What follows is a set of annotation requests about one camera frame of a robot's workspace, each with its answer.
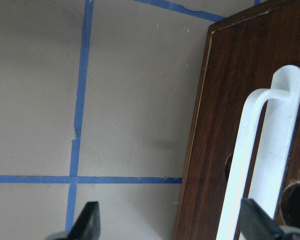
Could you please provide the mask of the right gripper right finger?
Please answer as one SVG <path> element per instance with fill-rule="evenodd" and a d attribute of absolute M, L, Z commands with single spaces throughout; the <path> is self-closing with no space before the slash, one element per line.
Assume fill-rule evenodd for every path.
<path fill-rule="evenodd" d="M 240 202 L 240 236 L 246 240 L 300 240 L 300 228 L 279 226 L 252 198 Z"/>

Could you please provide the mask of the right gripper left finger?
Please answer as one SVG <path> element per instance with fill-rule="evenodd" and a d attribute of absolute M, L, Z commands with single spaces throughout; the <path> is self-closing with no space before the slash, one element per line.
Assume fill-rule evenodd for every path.
<path fill-rule="evenodd" d="M 46 237 L 47 240 L 99 240 L 101 236 L 100 206 L 88 201 L 69 232 L 62 231 Z"/>

